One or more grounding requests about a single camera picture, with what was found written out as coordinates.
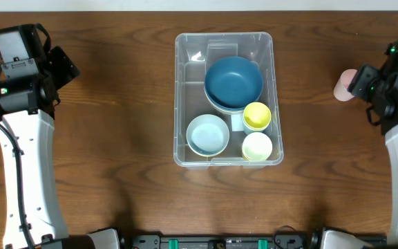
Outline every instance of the wood grain surface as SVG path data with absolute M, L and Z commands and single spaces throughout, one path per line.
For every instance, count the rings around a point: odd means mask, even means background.
M 60 91 L 57 192 L 71 234 L 270 234 L 281 225 L 387 232 L 390 161 L 360 100 L 339 102 L 342 71 L 380 66 L 398 12 L 0 13 L 41 23 L 82 74 Z M 252 170 L 173 161 L 174 40 L 266 31 L 274 40 L 285 159 Z M 6 197 L 0 150 L 0 248 Z

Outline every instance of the green tape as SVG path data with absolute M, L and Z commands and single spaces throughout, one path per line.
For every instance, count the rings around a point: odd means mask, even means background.
M 268 241 L 259 239 L 259 249 L 268 249 Z
M 178 249 L 178 240 L 177 239 L 169 240 L 169 249 Z

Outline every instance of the blue bowl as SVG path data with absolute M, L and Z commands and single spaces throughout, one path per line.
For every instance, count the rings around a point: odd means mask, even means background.
M 243 110 L 259 99 L 263 79 L 257 65 L 242 57 L 215 62 L 205 75 L 205 93 L 216 106 L 228 111 Z

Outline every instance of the transparent plastic bin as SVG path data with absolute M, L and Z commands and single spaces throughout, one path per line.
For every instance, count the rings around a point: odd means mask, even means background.
M 259 102 L 266 104 L 272 112 L 272 122 L 263 132 L 271 138 L 273 143 L 273 152 L 266 161 L 251 162 L 242 158 L 242 142 L 247 135 L 243 131 L 232 131 L 231 116 L 215 110 L 205 96 L 205 73 L 215 61 L 227 56 L 249 59 L 259 66 L 262 73 L 264 86 Z M 225 165 L 261 168 L 277 165 L 283 160 L 273 40 L 268 33 L 179 35 L 176 38 L 175 84 L 173 157 L 177 164 L 189 169 L 206 169 L 209 166 Z M 202 114 L 216 115 L 222 118 L 229 127 L 229 143 L 217 156 L 199 156 L 187 144 L 187 127 L 194 118 Z

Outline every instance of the yellow cup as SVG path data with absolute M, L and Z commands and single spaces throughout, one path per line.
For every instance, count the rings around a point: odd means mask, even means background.
M 244 132 L 250 134 L 253 132 L 262 132 L 271 122 L 271 111 L 260 103 L 252 102 L 245 107 L 243 111 Z

